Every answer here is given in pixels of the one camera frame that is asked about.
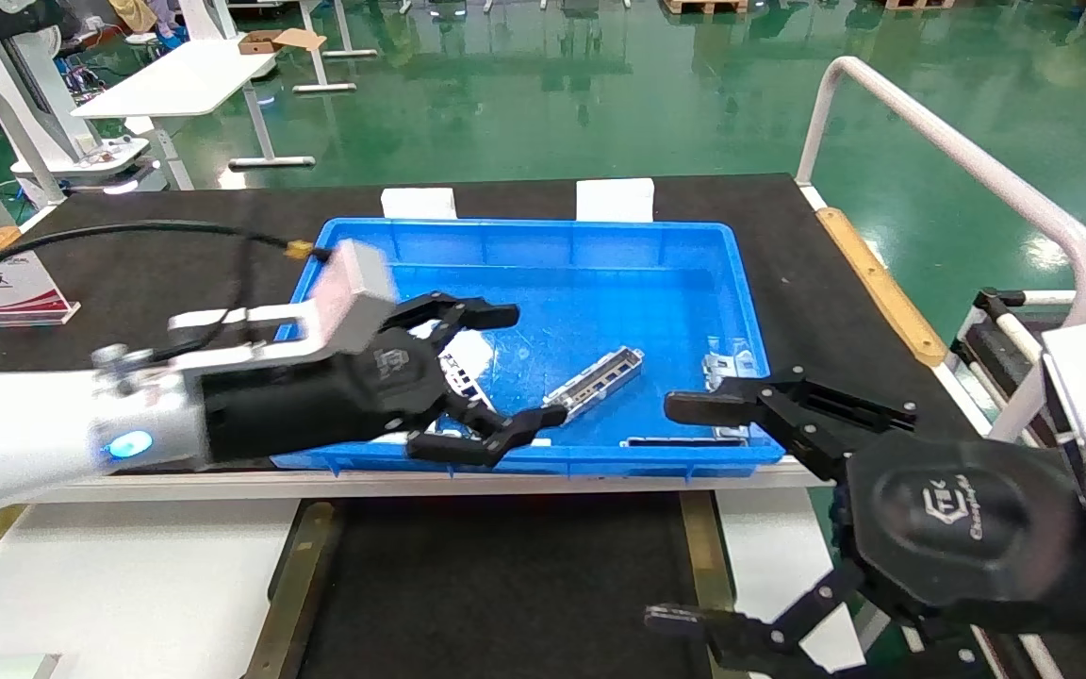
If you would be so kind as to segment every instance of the yellow connector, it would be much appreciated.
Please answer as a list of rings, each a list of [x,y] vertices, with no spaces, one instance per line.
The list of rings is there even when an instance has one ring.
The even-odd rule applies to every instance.
[[[307,240],[292,240],[288,249],[283,250],[283,254],[293,260],[306,260],[313,254],[313,244]]]

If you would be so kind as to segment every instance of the green epoxy floor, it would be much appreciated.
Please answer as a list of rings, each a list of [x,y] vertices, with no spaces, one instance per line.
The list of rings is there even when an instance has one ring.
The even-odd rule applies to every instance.
[[[229,172],[229,158],[258,152],[240,95],[175,142],[197,186],[219,189],[793,173],[820,75],[856,54],[1086,223],[1086,27],[1074,32],[1064,4],[965,2],[773,0],[746,16],[672,17],[656,0],[546,12],[496,0],[445,23],[422,0],[406,16],[349,3],[354,43],[380,55],[326,68],[357,91],[293,95],[313,81],[294,51],[257,86],[276,151],[316,167]],[[298,13],[241,23],[268,25],[299,25]],[[316,11],[316,29],[338,46],[332,10]],[[137,67],[122,47],[99,61]],[[856,86],[837,97],[815,183],[943,335],[983,285],[1070,288],[1059,251]]]

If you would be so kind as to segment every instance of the blue led light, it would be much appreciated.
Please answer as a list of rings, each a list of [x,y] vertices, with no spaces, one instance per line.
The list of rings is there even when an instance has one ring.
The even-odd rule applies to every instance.
[[[108,455],[113,456],[113,458],[124,460],[150,450],[152,444],[153,436],[146,433],[146,431],[129,431],[117,436],[115,441],[108,443],[103,450],[108,451]]]

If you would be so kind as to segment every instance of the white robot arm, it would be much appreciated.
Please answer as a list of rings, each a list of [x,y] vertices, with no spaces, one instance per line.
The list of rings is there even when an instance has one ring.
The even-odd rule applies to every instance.
[[[426,339],[409,335],[432,318],[440,323]],[[301,304],[192,312],[168,328],[186,336],[294,323],[301,339],[168,361],[116,344],[91,356],[94,369],[0,374],[0,507],[122,468],[260,458],[393,431],[408,431],[413,458],[494,467],[568,412],[548,405],[507,417],[470,405],[449,386],[439,353],[464,327],[517,322],[517,305],[478,297],[432,292],[396,304],[380,251],[343,241]],[[444,412],[480,439],[424,433]]]

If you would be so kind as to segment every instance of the black cable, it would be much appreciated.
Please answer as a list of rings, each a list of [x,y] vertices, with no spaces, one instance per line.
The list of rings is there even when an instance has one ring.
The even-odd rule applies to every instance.
[[[229,318],[229,312],[232,310],[244,310],[245,318],[242,320],[242,331],[249,334],[250,330],[250,289],[253,285],[250,285],[251,276],[253,276],[253,268],[250,266],[250,243],[253,243],[253,235],[241,236],[241,244],[238,246],[238,269],[237,274],[233,276],[233,280],[237,280],[232,285],[232,303],[225,307],[225,312],[220,313],[219,318],[216,318],[216,323],[207,327],[203,335],[197,337],[197,339],[189,339],[187,342],[181,344],[175,344],[174,347],[168,347],[165,349],[156,349],[153,352],[153,356],[150,362],[153,364],[161,364],[161,362],[173,360],[173,357],[181,356],[184,354],[189,354],[190,352],[198,352],[200,349],[207,348],[209,344],[214,342],[214,340],[225,331],[225,322]]]
[[[141,231],[174,231],[174,232],[215,232],[218,236],[247,236],[255,243],[272,246],[282,250],[288,249],[289,241],[275,236],[267,236],[264,232],[248,232],[240,228],[223,226],[211,223],[211,221],[193,219],[148,219],[148,221],[126,221],[119,224],[109,224],[104,226],[90,226],[86,228],[74,228],[70,231],[52,232],[52,235],[41,236],[36,240],[26,243],[14,243],[0,250],[0,262],[4,262],[16,254],[29,253],[46,246],[64,243],[66,240],[78,240],[78,238],[89,238],[91,236],[106,236],[109,232],[141,232]]]
[[[198,339],[191,339],[189,342],[184,342],[181,344],[176,344],[167,349],[160,349],[153,353],[153,362],[164,362],[173,360],[178,355],[182,355],[189,352],[198,352],[199,349],[203,349],[210,344],[213,340],[219,337],[220,332],[225,329],[225,322],[228,319],[228,314],[231,310],[245,310],[245,318],[242,322],[242,334],[247,337],[247,340],[255,340],[255,335],[253,327],[250,326],[249,317],[249,306],[251,302],[251,297],[253,296],[253,262],[251,261],[251,243],[261,243],[263,246],[269,246],[273,248],[279,248],[287,253],[289,251],[292,241],[285,238],[277,238],[276,236],[267,236],[265,232],[250,232],[244,231],[244,229],[233,228],[229,226],[223,226],[219,224],[209,223],[209,221],[194,221],[194,219],[148,219],[148,221],[129,221],[129,223],[111,224],[104,226],[91,226],[86,228],[75,228],[72,231],[53,232],[53,235],[42,236],[36,240],[26,241],[26,243],[16,243],[9,246],[8,248],[0,250],[0,262],[9,260],[16,254],[27,253],[27,251],[35,251],[43,248],[46,246],[52,246],[54,243],[64,243],[66,240],[77,240],[78,238],[89,238],[91,236],[106,236],[110,232],[146,232],[146,231],[168,231],[168,232],[207,232],[209,235],[217,236],[237,236],[241,237],[240,246],[238,249],[238,275],[237,285],[233,287],[232,305],[225,309],[225,313],[220,314],[220,318],[217,318],[215,324],[212,324],[207,328],[206,332],[199,336]],[[323,248],[307,248],[305,243],[305,251],[307,254],[313,254],[313,256],[319,260],[327,261],[329,257],[329,250]]]

